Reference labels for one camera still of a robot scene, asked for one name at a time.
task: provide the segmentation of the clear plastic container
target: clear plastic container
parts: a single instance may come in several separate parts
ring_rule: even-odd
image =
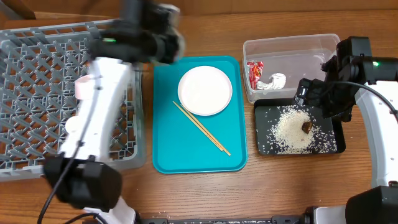
[[[243,44],[243,73],[248,100],[292,98],[302,78],[325,79],[321,64],[336,52],[340,42],[336,34],[302,35],[261,40],[248,40]],[[259,81],[270,83],[271,75],[282,73],[286,84],[280,90],[253,90],[249,81],[247,62],[264,62]]]

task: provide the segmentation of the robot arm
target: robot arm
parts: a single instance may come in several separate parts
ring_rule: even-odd
[[[337,56],[322,65],[325,81],[300,81],[295,96],[299,105],[322,109],[323,117],[351,121],[356,103],[364,118],[372,155],[372,186],[388,186],[398,181],[398,59],[372,57],[370,42],[364,37],[350,37],[337,45]],[[379,92],[387,102],[350,83],[365,84]]]
[[[398,59],[372,57],[367,37],[350,37],[337,45],[337,56],[322,65],[322,70],[326,72],[325,81],[301,80],[294,101],[321,108],[324,118],[346,122],[351,120],[353,105],[359,106],[371,152],[373,189],[351,197],[345,206],[314,209],[312,223],[395,223]]]
[[[38,223],[54,195],[75,208],[99,213],[108,223],[134,223],[135,211],[120,197],[121,175],[104,163],[109,161],[109,137],[137,64],[174,63],[184,44],[175,30],[178,8],[150,0],[126,2],[121,19],[100,40],[90,42],[90,75],[76,81],[76,90],[82,90],[80,109],[67,122],[68,137],[60,154],[44,164],[53,192]]]

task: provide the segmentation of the white tissue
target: white tissue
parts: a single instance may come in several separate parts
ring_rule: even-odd
[[[279,90],[285,87],[286,76],[282,73],[275,73],[271,75],[272,82],[263,83],[261,81],[257,82],[257,90]]]

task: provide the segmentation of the wooden table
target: wooden table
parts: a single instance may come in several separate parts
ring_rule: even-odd
[[[7,22],[7,28],[70,22]],[[242,62],[244,41],[334,33],[340,39],[368,36],[373,55],[398,57],[398,11],[286,12],[183,17],[186,55],[231,55]],[[248,163],[239,172],[163,175],[152,165],[153,76],[144,78],[147,162],[123,172],[122,196],[141,217],[244,218],[301,214],[312,205],[343,205],[370,188],[371,160],[357,107],[343,125],[346,151],[340,155],[260,156],[254,110],[244,94]],[[0,223],[35,223],[50,187],[44,179],[0,183]],[[61,223],[79,210],[53,200],[44,223]]]

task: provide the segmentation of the paper plate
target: paper plate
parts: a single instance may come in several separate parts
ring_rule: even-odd
[[[178,98],[191,113],[210,116],[225,109],[232,98],[232,84],[223,71],[211,66],[189,70],[178,84]]]

